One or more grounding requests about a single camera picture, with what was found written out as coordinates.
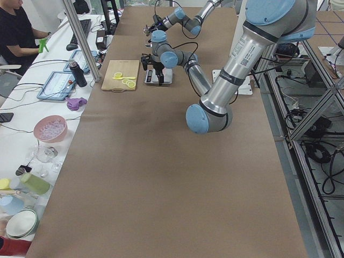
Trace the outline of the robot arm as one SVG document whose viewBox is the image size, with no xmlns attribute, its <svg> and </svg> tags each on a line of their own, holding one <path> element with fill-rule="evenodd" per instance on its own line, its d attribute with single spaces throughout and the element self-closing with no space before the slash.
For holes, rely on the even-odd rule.
<svg viewBox="0 0 344 258">
<path fill-rule="evenodd" d="M 185 115 L 188 128 L 197 134 L 219 132 L 229 126 L 230 100 L 268 46 L 307 40 L 316 28 L 316 1 L 248 1 L 242 36 L 216 80 L 210 83 L 197 55 L 172 48 L 166 32 L 180 24 L 191 34 L 199 35 L 204 20 L 219 4 L 219 1 L 207 1 L 194 18 L 189 18 L 182 8 L 176 8 L 166 17 L 154 16 L 154 23 L 144 29 L 150 37 L 152 53 L 142 56 L 143 67 L 152 65 L 159 83 L 163 83 L 164 68 L 182 66 L 199 94 L 199 102 L 190 105 Z"/>
<path fill-rule="evenodd" d="M 221 4 L 221 2 L 222 1 L 207 1 L 203 8 L 193 18 L 188 17 L 179 4 L 172 13 L 165 17 L 160 17 L 155 11 L 153 15 L 153 24 L 151 26 L 146 25 L 143 32 L 146 36 L 149 36 L 156 30 L 167 31 L 175 24 L 180 24 L 182 30 L 186 29 L 197 37 L 200 34 L 204 20 Z"/>
</svg>

